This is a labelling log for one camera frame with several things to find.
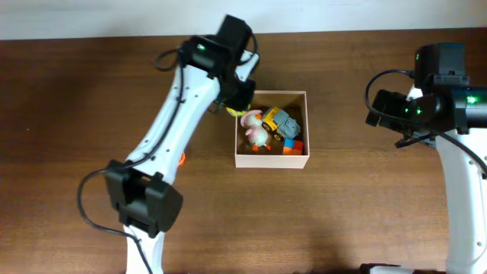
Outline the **yellow ball with blue letters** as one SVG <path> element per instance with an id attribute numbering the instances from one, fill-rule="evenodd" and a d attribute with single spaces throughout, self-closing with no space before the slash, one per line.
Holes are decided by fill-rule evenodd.
<path id="1" fill-rule="evenodd" d="M 230 107 L 226 107 L 226 111 L 233 117 L 239 117 L 245 115 L 249 110 L 235 110 Z"/>

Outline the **pink white toy duck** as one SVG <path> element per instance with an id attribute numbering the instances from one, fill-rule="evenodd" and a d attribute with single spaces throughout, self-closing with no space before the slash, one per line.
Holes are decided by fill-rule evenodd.
<path id="1" fill-rule="evenodd" d="M 245 128 L 245 136 L 252 147 L 252 151 L 258 152 L 260 147 L 271 151 L 268 144 L 269 134 L 263 128 L 263 112 L 250 110 L 240 118 L 240 125 Z"/>

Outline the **yellow grey toy truck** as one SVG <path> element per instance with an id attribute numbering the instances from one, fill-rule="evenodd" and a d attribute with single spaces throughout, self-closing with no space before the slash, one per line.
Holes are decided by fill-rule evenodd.
<path id="1" fill-rule="evenodd" d="M 278 107 L 270 108 L 264 113 L 263 128 L 278 141 L 294 139 L 301 132 L 298 122 Z"/>

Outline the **colourful two-by-two puzzle cube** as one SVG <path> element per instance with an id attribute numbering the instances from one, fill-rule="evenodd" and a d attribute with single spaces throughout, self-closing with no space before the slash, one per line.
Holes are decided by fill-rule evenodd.
<path id="1" fill-rule="evenodd" d="M 286 139 L 284 141 L 283 155 L 302 155 L 304 152 L 304 143 L 299 140 Z"/>

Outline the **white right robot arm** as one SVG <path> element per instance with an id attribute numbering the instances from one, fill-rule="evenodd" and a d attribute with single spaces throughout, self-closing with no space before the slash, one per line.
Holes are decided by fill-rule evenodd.
<path id="1" fill-rule="evenodd" d="M 395 146 L 424 143 L 440 155 L 447 196 L 447 273 L 486 271 L 486 88 L 471 85 L 462 43 L 415 51 L 408 94 L 384 89 L 365 122 L 402 134 Z"/>

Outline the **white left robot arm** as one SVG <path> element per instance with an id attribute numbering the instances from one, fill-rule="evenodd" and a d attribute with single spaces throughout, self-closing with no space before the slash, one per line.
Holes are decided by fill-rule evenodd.
<path id="1" fill-rule="evenodd" d="M 259 62 L 247 50 L 255 36 L 245 21 L 226 16 L 215 35 L 193 36 L 176 50 L 170 92 L 151 128 L 126 161 L 104 175 L 112 207 L 127 238 L 128 273 L 160 273 L 164 236 L 183 197 L 172 186 L 183 151 L 207 109 L 247 110 Z"/>

